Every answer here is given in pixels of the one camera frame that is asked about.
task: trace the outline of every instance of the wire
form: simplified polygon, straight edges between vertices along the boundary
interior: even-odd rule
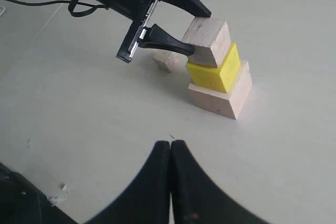
[[[45,5],[53,5],[53,4],[70,4],[71,3],[71,1],[68,1],[68,0],[55,0],[55,1],[41,2],[41,3],[28,3],[28,2],[18,1],[18,0],[4,0],[4,1],[12,2],[18,5],[25,5],[25,6],[45,6]],[[91,4],[87,4],[83,2],[78,2],[77,4],[87,6],[87,7],[109,9],[106,5],[91,5]]]

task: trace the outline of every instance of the wooden block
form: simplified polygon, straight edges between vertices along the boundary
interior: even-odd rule
[[[167,72],[172,72],[180,61],[180,57],[175,52],[157,50],[153,56],[153,60],[158,68]]]
[[[196,17],[182,42],[195,46],[195,54],[188,57],[189,62],[217,68],[231,46],[231,37],[225,20]]]
[[[198,107],[210,112],[238,119],[245,100],[251,90],[252,79],[247,61],[241,63],[234,86],[229,93],[189,85],[189,91]]]
[[[186,67],[197,86],[227,93],[230,91],[240,68],[237,44],[232,43],[219,68],[204,67],[190,62]]]

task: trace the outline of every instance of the yellow block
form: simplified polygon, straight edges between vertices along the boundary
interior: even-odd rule
[[[204,67],[190,62],[186,66],[195,85],[228,93],[240,68],[237,44],[235,42],[231,44],[219,68]]]

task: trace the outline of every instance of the table surface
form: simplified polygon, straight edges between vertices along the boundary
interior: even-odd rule
[[[82,223],[134,178],[158,140],[187,141],[222,190],[271,223],[334,223],[336,0],[202,0],[226,18],[254,87],[238,121],[199,109],[185,59],[116,54],[129,20],[106,10],[5,2],[0,17],[0,162]],[[181,38],[193,17],[160,3],[152,22]]]

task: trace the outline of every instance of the light wooden cube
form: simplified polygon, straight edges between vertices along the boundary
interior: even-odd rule
[[[240,69],[240,58],[236,43],[232,43],[222,65],[209,68],[188,62],[186,65],[194,84],[197,86],[228,93]]]
[[[178,53],[165,50],[157,50],[152,59],[158,68],[167,72],[172,72],[180,61]]]
[[[182,42],[195,46],[195,53],[188,57],[189,62],[217,68],[231,46],[231,37],[225,20],[196,17]]]
[[[202,88],[192,83],[188,89],[198,107],[236,120],[251,88],[250,68],[247,61],[242,61],[234,86],[229,93]]]

